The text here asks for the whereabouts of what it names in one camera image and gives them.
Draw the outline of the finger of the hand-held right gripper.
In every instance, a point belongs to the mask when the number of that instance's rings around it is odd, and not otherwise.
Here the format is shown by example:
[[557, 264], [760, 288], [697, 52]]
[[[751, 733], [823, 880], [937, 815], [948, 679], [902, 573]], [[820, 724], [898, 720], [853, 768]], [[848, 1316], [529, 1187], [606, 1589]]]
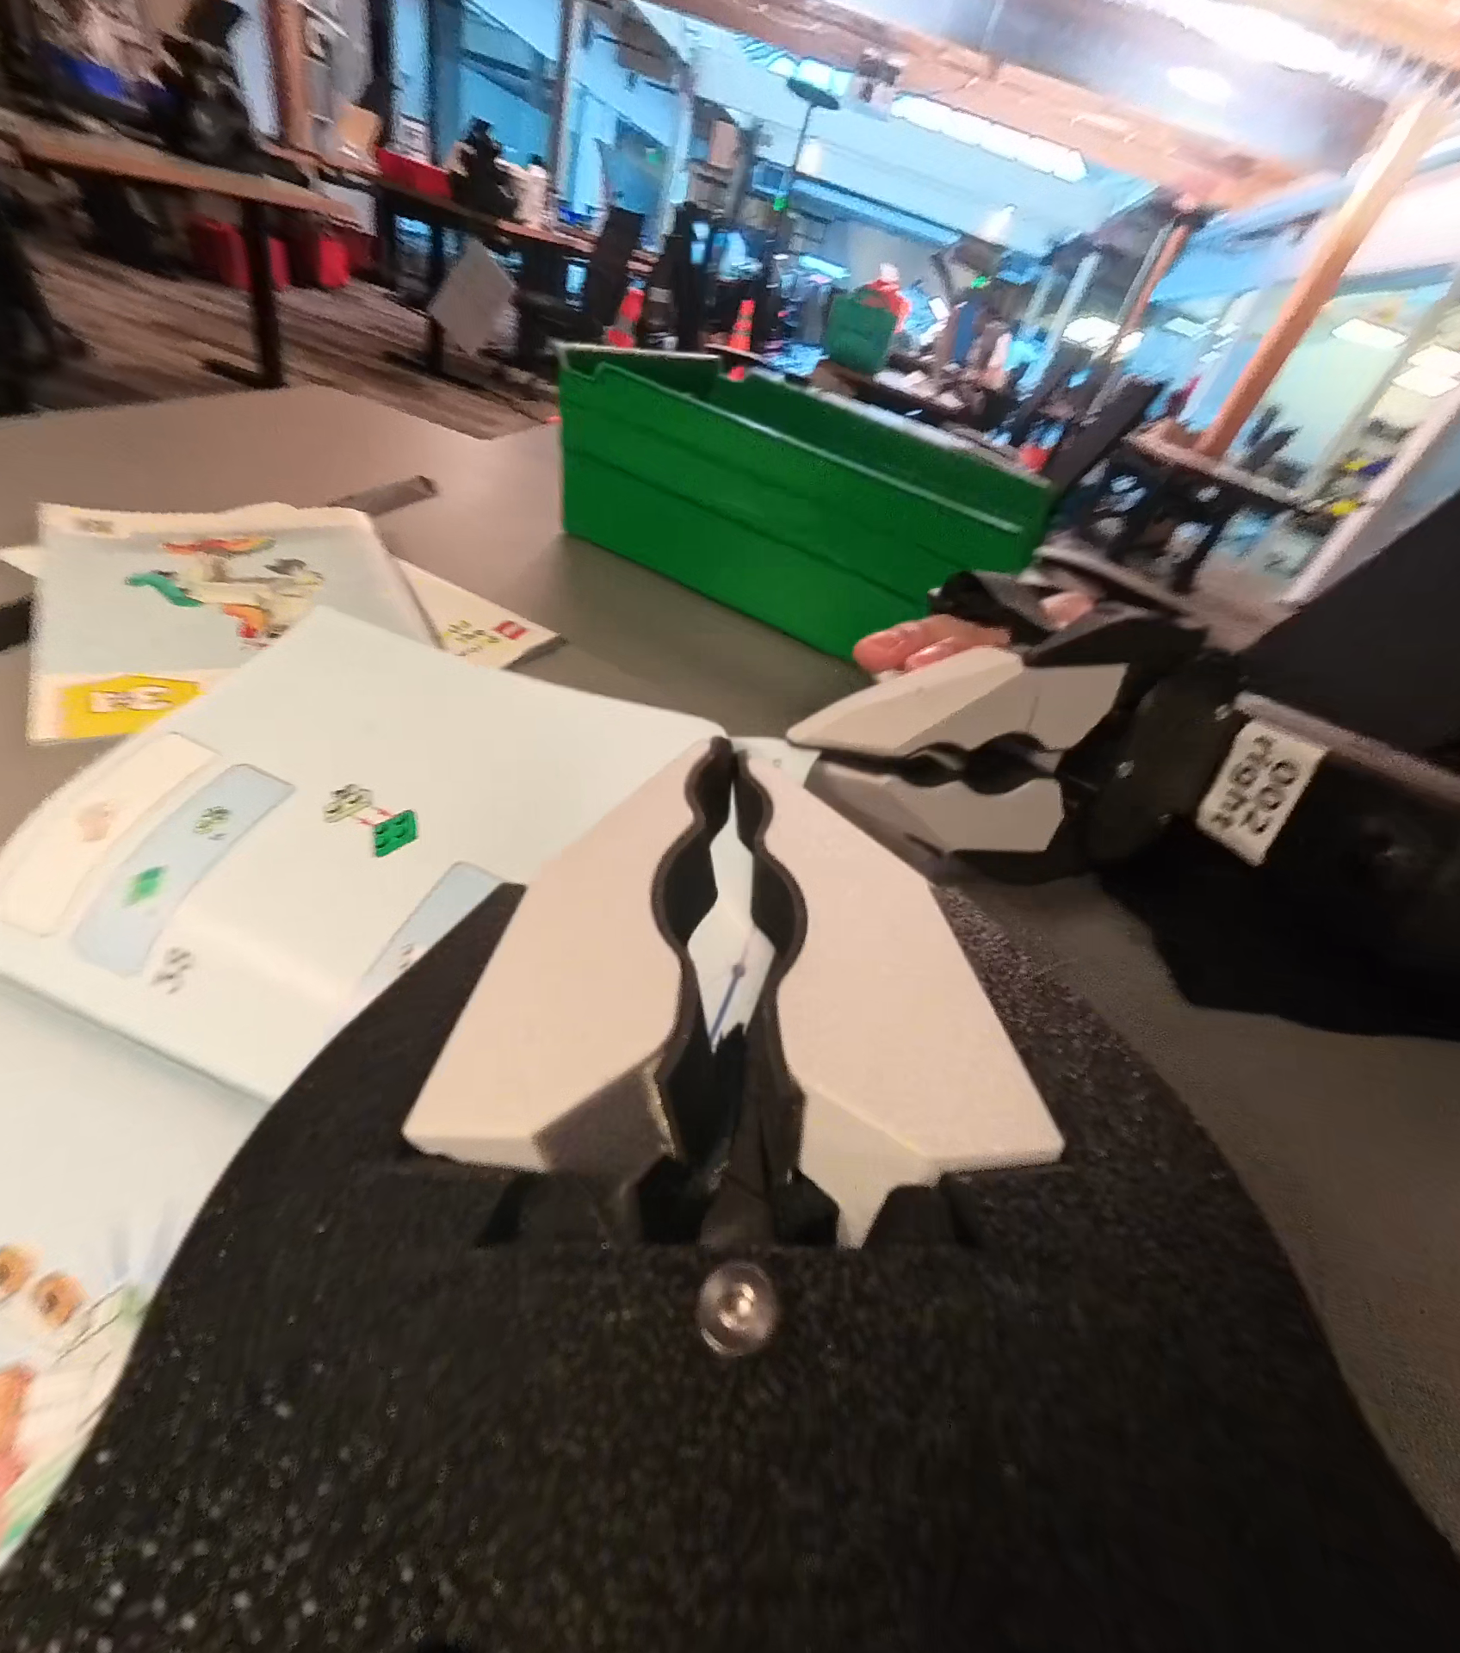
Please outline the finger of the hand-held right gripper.
[[1015, 653], [974, 647], [853, 692], [786, 737], [861, 757], [974, 752], [1004, 737], [1066, 752], [1112, 713], [1125, 677], [1125, 664], [1030, 666]]
[[1075, 873], [1071, 808], [1049, 776], [1010, 778], [1002, 791], [980, 791], [958, 776], [915, 783], [902, 772], [822, 757], [805, 787], [930, 873], [967, 863], [1017, 884]]

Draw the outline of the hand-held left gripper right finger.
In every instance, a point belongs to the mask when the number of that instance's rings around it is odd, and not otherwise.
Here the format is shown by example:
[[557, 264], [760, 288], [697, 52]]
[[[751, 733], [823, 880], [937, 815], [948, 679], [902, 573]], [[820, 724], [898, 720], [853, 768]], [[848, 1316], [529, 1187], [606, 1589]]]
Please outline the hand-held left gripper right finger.
[[734, 1208], [782, 1245], [866, 1243], [892, 1195], [1056, 1163], [1066, 1139], [933, 886], [762, 757], [740, 757], [753, 919]]

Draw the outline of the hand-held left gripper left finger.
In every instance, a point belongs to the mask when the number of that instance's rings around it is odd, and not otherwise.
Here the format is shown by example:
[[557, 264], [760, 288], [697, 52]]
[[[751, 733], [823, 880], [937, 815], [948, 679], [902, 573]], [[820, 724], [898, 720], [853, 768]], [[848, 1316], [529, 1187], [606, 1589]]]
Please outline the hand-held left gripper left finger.
[[574, 1174], [622, 1204], [728, 1133], [691, 942], [719, 901], [736, 789], [723, 735], [663, 767], [546, 863], [505, 925], [404, 1141], [451, 1161]]

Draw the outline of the green plastic bin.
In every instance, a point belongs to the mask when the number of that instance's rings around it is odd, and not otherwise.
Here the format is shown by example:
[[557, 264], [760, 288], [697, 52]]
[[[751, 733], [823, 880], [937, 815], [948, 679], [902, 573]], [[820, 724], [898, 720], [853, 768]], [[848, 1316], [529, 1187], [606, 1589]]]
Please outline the green plastic bin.
[[1028, 567], [1058, 512], [995, 450], [714, 353], [557, 363], [565, 532], [825, 655], [959, 571]]

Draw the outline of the person's right forearm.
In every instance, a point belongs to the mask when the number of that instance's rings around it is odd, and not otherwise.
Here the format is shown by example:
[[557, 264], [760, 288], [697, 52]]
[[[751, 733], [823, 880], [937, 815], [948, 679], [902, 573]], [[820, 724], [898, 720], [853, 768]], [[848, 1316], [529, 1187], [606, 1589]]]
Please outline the person's right forearm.
[[1244, 690], [1419, 755], [1460, 755], [1460, 489], [1241, 651]]

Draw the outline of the person's right hand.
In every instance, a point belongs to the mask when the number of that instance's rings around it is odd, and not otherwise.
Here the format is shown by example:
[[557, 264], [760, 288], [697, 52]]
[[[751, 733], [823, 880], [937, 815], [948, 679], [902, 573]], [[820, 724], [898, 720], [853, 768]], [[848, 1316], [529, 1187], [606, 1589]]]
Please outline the person's right hand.
[[922, 672], [971, 651], [1021, 655], [1023, 644], [1015, 631], [995, 625], [997, 618], [1006, 619], [1006, 614], [978, 606], [965, 612], [930, 612], [866, 634], [851, 649], [851, 660], [868, 677], [881, 681]]

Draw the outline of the green storage crate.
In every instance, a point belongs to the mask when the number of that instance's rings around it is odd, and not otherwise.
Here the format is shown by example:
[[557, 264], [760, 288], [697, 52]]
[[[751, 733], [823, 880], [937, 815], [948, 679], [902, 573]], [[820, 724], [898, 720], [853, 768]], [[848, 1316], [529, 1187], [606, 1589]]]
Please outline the green storage crate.
[[823, 325], [823, 357], [849, 374], [874, 378], [885, 368], [900, 327], [900, 301], [887, 288], [836, 292]]

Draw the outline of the small white paper leaflet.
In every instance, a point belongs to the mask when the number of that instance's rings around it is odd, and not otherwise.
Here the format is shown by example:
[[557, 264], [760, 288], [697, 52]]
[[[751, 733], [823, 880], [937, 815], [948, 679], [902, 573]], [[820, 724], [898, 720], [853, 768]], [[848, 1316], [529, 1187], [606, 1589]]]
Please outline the small white paper leaflet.
[[477, 666], [512, 670], [563, 644], [557, 631], [442, 575], [408, 560], [399, 560], [399, 569], [430, 625], [430, 634], [451, 655]]

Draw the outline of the closed colourful instruction booklet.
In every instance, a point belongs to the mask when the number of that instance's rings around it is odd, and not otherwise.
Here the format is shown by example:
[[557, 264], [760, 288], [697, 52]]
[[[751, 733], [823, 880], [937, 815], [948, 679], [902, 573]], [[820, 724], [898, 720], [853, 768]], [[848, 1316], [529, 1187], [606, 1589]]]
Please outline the closed colourful instruction booklet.
[[140, 733], [315, 610], [432, 642], [399, 560], [352, 506], [188, 513], [45, 502], [32, 551], [36, 744]]

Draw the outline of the white sign board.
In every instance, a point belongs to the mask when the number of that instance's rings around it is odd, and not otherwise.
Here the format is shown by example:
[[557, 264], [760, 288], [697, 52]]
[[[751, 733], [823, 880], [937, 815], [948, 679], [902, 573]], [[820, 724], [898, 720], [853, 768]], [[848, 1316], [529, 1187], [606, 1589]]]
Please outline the white sign board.
[[445, 346], [475, 355], [503, 327], [514, 303], [514, 277], [503, 260], [477, 238], [468, 238], [427, 305], [427, 316]]

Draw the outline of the wooden table black legs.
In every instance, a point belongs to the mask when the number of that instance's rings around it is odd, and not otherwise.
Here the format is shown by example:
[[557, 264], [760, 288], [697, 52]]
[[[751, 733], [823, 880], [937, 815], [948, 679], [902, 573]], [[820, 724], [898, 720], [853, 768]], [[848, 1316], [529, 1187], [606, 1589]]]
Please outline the wooden table black legs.
[[280, 296], [270, 257], [270, 212], [319, 217], [347, 229], [362, 229], [358, 210], [319, 188], [263, 175], [211, 167], [179, 154], [134, 141], [67, 130], [0, 108], [0, 141], [34, 173], [64, 173], [75, 178], [138, 184], [170, 193], [220, 195], [241, 206], [241, 234], [248, 262], [254, 368], [213, 359], [211, 374], [255, 391], [285, 387], [285, 350]]

